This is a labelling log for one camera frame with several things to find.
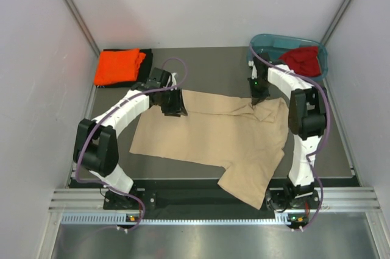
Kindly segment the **beige t shirt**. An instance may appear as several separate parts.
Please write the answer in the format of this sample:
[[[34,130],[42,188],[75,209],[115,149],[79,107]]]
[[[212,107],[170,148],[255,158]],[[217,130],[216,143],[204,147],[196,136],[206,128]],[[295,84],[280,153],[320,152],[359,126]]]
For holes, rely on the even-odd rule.
[[[187,116],[141,114],[130,153],[219,166],[218,185],[260,209],[288,138],[284,99],[252,105],[249,98],[183,91]]]

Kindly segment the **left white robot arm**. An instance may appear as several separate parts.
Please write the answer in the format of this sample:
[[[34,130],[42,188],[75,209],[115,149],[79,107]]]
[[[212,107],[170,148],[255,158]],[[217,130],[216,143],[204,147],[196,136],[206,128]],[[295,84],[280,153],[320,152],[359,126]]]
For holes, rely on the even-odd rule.
[[[187,116],[177,74],[154,68],[145,82],[134,84],[114,106],[94,119],[77,126],[73,162],[117,193],[125,208],[137,204],[134,182],[119,165],[118,137],[139,115],[159,106],[165,116]]]

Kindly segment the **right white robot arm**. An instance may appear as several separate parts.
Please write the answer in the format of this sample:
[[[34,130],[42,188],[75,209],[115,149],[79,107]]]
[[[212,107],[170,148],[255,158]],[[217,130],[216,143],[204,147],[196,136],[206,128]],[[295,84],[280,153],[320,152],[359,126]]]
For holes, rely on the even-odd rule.
[[[254,54],[248,65],[253,105],[270,96],[270,85],[289,100],[288,128],[294,137],[294,151],[284,198],[290,207],[297,208],[314,193],[314,163],[330,120],[325,89],[295,75],[283,61],[270,61],[267,53]]]

